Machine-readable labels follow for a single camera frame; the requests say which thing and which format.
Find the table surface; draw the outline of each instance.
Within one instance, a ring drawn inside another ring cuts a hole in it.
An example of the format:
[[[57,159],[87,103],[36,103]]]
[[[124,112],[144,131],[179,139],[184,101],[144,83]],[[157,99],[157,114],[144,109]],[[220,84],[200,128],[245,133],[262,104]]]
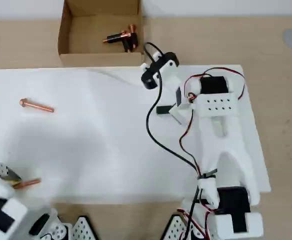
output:
[[[58,28],[56,20],[0,21],[0,69],[61,67]],[[268,240],[292,240],[292,49],[282,40],[289,28],[289,16],[155,18],[144,27],[145,40],[183,65],[242,65],[272,187],[257,209]],[[103,240],[158,240],[179,204],[55,206],[72,223],[88,214]]]

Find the white board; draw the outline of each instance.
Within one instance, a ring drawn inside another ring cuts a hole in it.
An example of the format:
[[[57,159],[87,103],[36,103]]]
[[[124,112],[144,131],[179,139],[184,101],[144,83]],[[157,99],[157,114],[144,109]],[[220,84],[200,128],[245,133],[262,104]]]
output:
[[[180,66],[178,76],[187,79],[209,67]],[[242,72],[239,65],[227,67]],[[141,75],[139,67],[0,70],[0,162],[26,180],[42,178],[41,184],[22,192],[25,197],[108,204],[175,201],[194,195],[195,171],[147,135],[145,118],[158,89],[145,89]],[[22,98],[51,106],[55,112],[22,108]],[[161,104],[173,102],[174,96],[164,90]],[[268,192],[247,90],[239,111],[258,187]],[[178,143],[185,128],[172,117],[152,114],[150,129],[160,142],[188,158]],[[200,157],[194,137],[191,131],[183,143]],[[228,165],[218,174],[221,185],[238,182]]]

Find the cardboard box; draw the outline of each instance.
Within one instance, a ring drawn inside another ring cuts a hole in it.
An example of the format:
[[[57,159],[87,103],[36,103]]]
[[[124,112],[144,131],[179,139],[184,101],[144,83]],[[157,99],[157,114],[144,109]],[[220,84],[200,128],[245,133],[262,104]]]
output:
[[[140,0],[65,0],[58,53],[65,67],[139,66],[143,55],[143,15]],[[139,46],[124,52],[122,42],[103,40],[128,25],[137,26]]]

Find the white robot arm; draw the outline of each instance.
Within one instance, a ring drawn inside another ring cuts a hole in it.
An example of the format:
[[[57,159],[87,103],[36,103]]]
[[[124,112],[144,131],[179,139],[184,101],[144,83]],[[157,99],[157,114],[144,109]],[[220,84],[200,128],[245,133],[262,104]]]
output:
[[[214,239],[261,237],[262,216],[250,212],[250,206],[260,202],[260,191],[239,120],[238,101],[243,96],[244,89],[243,92],[235,92],[233,79],[222,75],[208,77],[203,75],[199,81],[194,81],[195,84],[186,85],[184,80],[176,76],[179,61],[174,53],[167,52],[161,55],[156,52],[153,58],[155,62],[151,65],[144,63],[141,66],[143,69],[141,80],[144,86],[147,89],[156,88],[160,84],[158,76],[160,72],[163,87],[176,96],[174,104],[157,107],[165,109],[157,113],[171,114],[185,126],[189,122],[192,110],[197,115],[197,132],[202,140],[202,157],[199,161],[202,174],[198,177],[198,188],[202,190],[202,197],[209,207],[215,209],[208,220],[209,229],[215,233]],[[191,101],[188,94],[184,94],[189,92],[196,96]],[[218,163],[223,155],[227,156],[240,171],[241,186],[217,187]],[[202,207],[197,213],[204,216],[205,210]]]

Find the black wire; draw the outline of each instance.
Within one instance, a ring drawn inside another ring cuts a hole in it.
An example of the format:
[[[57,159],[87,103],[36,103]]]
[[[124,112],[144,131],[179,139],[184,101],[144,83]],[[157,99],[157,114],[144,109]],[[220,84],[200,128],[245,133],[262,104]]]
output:
[[[42,239],[43,237],[46,237],[46,236],[48,236],[48,235],[50,235],[50,239],[53,239],[53,236],[52,236],[50,233],[46,233],[44,236],[41,236],[40,239]]]
[[[190,228],[191,228],[191,222],[192,222],[192,216],[193,216],[193,211],[195,207],[195,203],[197,202],[198,194],[202,195],[202,190],[200,190],[198,187],[196,188],[195,196],[194,199],[192,200],[190,211],[189,211],[189,216],[188,216],[188,222],[187,222],[187,227],[186,227],[186,232],[185,232],[185,237],[183,240],[187,240],[188,234],[190,233]]]
[[[151,45],[153,46],[157,51],[159,51],[162,56],[164,55],[163,52],[157,47],[155,46],[153,43],[151,42],[146,42],[144,44],[144,51],[146,53],[146,55],[151,59],[151,61],[155,62],[155,60],[153,59],[153,57],[151,56],[151,54],[147,51],[146,49],[146,45]],[[163,144],[161,144],[159,141],[157,141],[157,139],[153,136],[153,134],[151,133],[150,131],[150,126],[149,126],[149,121],[150,121],[150,116],[151,116],[151,113],[153,111],[153,109],[156,107],[156,105],[158,104],[158,102],[160,101],[161,97],[162,97],[162,91],[163,91],[163,80],[162,80],[162,75],[160,73],[160,71],[157,72],[158,74],[158,78],[159,78],[159,92],[158,92],[158,97],[156,99],[156,101],[154,102],[154,104],[150,107],[148,113],[147,113],[147,116],[146,116],[146,130],[147,130],[147,133],[148,135],[150,136],[150,138],[158,145],[160,146],[161,148],[165,149],[167,152],[173,154],[174,156],[176,156],[177,158],[181,159],[182,161],[184,161],[185,163],[187,163],[188,165],[190,165],[196,172],[197,172],[197,169],[196,169],[196,166],[191,163],[190,161],[188,161],[186,158],[184,158],[183,156],[179,155],[178,153],[170,150],[168,147],[164,146]]]
[[[154,58],[152,57],[152,55],[150,54],[149,51],[147,51],[146,49],[146,45],[151,45],[154,49],[156,49],[162,56],[164,56],[164,53],[162,52],[162,50],[159,49],[158,46],[156,46],[154,43],[150,42],[150,41],[147,41],[145,42],[144,44],[144,52],[146,53],[146,55],[149,57],[149,59],[154,63],[155,60]]]

